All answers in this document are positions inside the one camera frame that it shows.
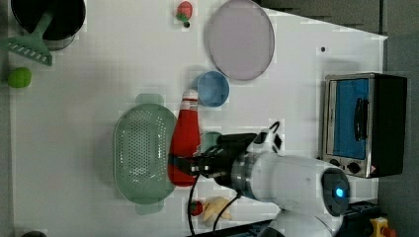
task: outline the toaster oven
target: toaster oven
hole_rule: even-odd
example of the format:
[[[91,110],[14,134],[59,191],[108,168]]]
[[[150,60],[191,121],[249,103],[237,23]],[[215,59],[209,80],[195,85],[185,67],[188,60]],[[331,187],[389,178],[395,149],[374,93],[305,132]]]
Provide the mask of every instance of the toaster oven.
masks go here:
[[[362,178],[403,170],[407,79],[326,76],[322,159]]]

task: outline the black cable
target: black cable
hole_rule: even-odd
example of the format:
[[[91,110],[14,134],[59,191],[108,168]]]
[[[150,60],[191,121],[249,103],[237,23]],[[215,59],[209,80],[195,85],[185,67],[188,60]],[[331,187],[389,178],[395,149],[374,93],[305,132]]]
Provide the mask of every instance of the black cable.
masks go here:
[[[197,175],[195,178],[194,184],[191,187],[191,191],[189,192],[189,199],[188,199],[188,223],[189,223],[189,229],[191,230],[192,236],[195,236],[194,226],[192,225],[192,217],[191,217],[191,203],[192,203],[192,196],[194,195],[194,189],[197,185],[198,178],[200,175]]]
[[[228,209],[229,206],[231,206],[235,200],[241,198],[241,193],[237,192],[237,195],[235,198],[233,198],[223,209],[222,211],[218,214],[218,216],[216,217],[215,222],[213,223],[213,228],[212,228],[212,235],[215,236],[215,228],[216,228],[216,224],[219,221],[219,218],[222,216],[222,214]]]

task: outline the red bottle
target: red bottle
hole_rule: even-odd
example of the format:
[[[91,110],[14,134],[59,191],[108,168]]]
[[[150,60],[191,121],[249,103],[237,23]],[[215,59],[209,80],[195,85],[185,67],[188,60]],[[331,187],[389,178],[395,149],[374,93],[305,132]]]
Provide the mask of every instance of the red bottle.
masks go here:
[[[188,90],[183,94],[181,110],[172,136],[170,145],[168,174],[172,184],[188,187],[195,178],[185,174],[174,164],[173,156],[191,158],[198,154],[201,144],[200,127],[198,124],[198,92]]]

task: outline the green colander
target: green colander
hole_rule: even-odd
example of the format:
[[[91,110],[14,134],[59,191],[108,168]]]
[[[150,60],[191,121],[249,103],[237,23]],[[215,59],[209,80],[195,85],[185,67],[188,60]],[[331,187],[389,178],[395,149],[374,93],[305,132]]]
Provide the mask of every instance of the green colander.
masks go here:
[[[115,137],[115,182],[137,204],[138,214],[160,211],[175,189],[167,159],[176,118],[156,94],[140,94],[137,106],[118,121]]]

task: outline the blue light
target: blue light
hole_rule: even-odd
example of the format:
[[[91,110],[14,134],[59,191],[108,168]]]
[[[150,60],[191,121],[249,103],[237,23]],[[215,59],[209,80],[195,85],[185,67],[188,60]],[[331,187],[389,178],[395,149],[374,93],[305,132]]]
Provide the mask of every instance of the blue light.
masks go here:
[[[336,196],[337,197],[339,197],[339,198],[342,198],[343,197],[343,190],[342,189],[336,189]]]

